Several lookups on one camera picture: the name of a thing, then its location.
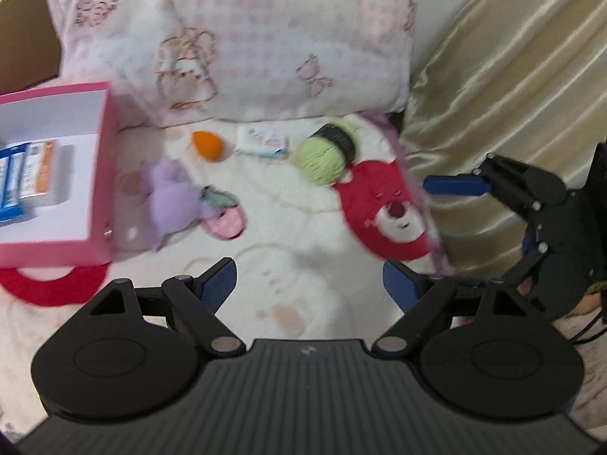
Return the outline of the purple plush toy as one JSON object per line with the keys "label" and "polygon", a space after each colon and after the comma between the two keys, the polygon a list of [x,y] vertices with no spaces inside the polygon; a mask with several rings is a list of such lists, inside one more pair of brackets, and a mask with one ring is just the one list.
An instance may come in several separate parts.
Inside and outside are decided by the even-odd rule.
{"label": "purple plush toy", "polygon": [[162,157],[146,162],[142,169],[142,189],[153,249],[160,249],[170,235],[214,215],[213,207],[202,199],[202,188],[192,182],[176,159]]}

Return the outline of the green yarn ball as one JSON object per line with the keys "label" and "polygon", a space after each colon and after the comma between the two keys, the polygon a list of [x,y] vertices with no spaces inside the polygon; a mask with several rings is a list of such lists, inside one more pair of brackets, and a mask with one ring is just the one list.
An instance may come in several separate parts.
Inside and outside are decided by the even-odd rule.
{"label": "green yarn ball", "polygon": [[322,124],[297,145],[295,168],[317,186],[331,186],[338,182],[357,157],[358,130],[358,126],[345,120]]}

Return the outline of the clear dental floss box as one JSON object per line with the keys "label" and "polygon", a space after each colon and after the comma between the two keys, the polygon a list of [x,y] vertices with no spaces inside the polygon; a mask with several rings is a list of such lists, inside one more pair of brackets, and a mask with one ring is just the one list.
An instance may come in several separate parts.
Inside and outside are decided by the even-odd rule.
{"label": "clear dental floss box", "polygon": [[20,182],[20,201],[26,207],[48,207],[60,201],[61,146],[57,140],[27,145]]}

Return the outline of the blue snack packet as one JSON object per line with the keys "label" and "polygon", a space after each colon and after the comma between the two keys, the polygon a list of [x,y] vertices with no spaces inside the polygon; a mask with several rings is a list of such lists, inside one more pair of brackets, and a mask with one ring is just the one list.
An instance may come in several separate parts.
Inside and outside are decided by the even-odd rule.
{"label": "blue snack packet", "polygon": [[9,223],[25,214],[20,200],[20,189],[28,148],[29,144],[24,143],[1,150],[0,220],[2,223]]}

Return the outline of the gold satin curtain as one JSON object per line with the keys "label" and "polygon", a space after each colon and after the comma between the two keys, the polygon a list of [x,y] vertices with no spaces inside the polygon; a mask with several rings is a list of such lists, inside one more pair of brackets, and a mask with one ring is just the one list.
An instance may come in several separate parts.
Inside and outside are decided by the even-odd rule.
{"label": "gold satin curtain", "polygon": [[418,178],[495,153],[588,175],[606,136],[606,0],[469,0],[418,73],[401,145]]}

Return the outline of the pink cardboard box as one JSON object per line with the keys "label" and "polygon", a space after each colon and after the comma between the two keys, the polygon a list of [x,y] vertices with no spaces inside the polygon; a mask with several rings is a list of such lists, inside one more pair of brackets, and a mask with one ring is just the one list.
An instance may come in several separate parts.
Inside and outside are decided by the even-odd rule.
{"label": "pink cardboard box", "polygon": [[1,97],[1,144],[57,147],[44,200],[1,227],[4,268],[106,264],[112,259],[115,114],[106,82],[48,86]]}

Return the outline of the orange makeup sponge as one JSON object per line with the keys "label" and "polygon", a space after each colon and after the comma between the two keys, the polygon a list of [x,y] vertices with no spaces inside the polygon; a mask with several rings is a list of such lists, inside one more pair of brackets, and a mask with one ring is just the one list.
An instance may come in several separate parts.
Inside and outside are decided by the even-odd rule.
{"label": "orange makeup sponge", "polygon": [[226,143],[216,133],[196,130],[191,134],[191,144],[203,159],[210,162],[222,160],[226,153]]}

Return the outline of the white tissue pack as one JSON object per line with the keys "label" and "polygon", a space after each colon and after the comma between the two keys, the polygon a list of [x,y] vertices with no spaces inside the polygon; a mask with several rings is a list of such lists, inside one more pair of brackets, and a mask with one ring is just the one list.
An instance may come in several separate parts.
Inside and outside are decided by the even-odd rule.
{"label": "white tissue pack", "polygon": [[284,158],[289,153],[286,136],[252,126],[237,130],[234,152],[262,158]]}

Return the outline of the pink checked pillow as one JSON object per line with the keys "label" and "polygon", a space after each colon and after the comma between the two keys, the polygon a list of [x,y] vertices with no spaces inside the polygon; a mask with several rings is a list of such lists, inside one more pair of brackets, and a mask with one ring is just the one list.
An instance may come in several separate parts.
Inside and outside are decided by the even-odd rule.
{"label": "pink checked pillow", "polygon": [[110,85],[117,124],[400,111],[417,0],[47,0],[64,81]]}

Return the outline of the brown cloud pillow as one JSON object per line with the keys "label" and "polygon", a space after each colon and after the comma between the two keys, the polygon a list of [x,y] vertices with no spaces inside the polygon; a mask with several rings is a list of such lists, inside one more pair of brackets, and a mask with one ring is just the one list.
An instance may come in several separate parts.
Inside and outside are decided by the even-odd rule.
{"label": "brown cloud pillow", "polygon": [[0,13],[2,94],[55,78],[61,45],[47,0],[1,0]]}

